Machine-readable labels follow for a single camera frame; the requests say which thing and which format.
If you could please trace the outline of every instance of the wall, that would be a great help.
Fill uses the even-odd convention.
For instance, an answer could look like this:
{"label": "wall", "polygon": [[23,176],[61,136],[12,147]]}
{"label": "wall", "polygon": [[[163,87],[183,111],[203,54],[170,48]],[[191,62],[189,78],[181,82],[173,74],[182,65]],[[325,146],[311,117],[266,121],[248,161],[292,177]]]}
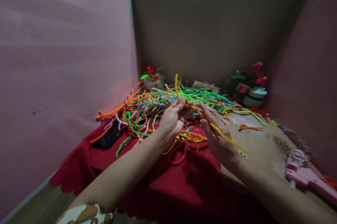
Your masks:
{"label": "wall", "polygon": [[0,0],[0,219],[138,79],[126,0]]}
{"label": "wall", "polygon": [[304,0],[134,0],[141,60],[221,87],[237,69],[275,55]]}
{"label": "wall", "polygon": [[337,181],[336,51],[336,0],[308,0],[269,72],[268,108]]}

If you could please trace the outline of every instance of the glue gun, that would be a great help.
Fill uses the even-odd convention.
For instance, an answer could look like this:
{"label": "glue gun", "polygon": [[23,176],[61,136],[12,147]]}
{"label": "glue gun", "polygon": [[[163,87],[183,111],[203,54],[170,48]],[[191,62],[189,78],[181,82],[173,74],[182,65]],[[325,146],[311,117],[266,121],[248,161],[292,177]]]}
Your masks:
{"label": "glue gun", "polygon": [[324,198],[337,206],[337,192],[327,186],[308,166],[308,157],[299,149],[291,152],[285,175],[290,179],[290,183],[295,187],[294,182],[302,187],[311,186],[319,192]]}

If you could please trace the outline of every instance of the jar lid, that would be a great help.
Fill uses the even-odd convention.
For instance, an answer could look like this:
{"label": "jar lid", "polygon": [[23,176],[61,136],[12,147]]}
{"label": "jar lid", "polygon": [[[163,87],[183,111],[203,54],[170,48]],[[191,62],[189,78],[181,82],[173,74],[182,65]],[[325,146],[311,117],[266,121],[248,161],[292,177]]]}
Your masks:
{"label": "jar lid", "polygon": [[264,98],[267,94],[265,88],[259,86],[255,86],[253,89],[249,90],[249,95],[255,98]]}

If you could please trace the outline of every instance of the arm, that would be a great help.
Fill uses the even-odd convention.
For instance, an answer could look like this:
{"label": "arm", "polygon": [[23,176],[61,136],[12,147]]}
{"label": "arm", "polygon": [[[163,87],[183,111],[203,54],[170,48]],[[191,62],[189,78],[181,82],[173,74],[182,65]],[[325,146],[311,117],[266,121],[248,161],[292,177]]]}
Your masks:
{"label": "arm", "polygon": [[230,133],[217,112],[203,103],[199,107],[205,116],[200,122],[215,157],[245,184],[279,223],[336,223],[334,216],[325,212],[303,193],[294,190],[285,181],[270,176],[240,155],[232,144],[210,127],[210,123],[214,123],[230,138]]}
{"label": "arm", "polygon": [[68,209],[80,205],[98,204],[102,211],[111,212],[149,171],[162,153],[173,143],[184,125],[185,118],[193,112],[183,99],[167,108],[159,128],[141,144],[132,148],[103,171],[75,200]]}

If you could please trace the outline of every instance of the sleeve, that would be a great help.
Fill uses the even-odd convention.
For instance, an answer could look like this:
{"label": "sleeve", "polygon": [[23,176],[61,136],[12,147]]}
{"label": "sleeve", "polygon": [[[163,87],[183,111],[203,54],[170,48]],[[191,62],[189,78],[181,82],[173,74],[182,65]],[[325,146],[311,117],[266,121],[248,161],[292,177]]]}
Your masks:
{"label": "sleeve", "polygon": [[99,206],[83,205],[67,210],[56,224],[111,224],[114,215],[102,213]]}

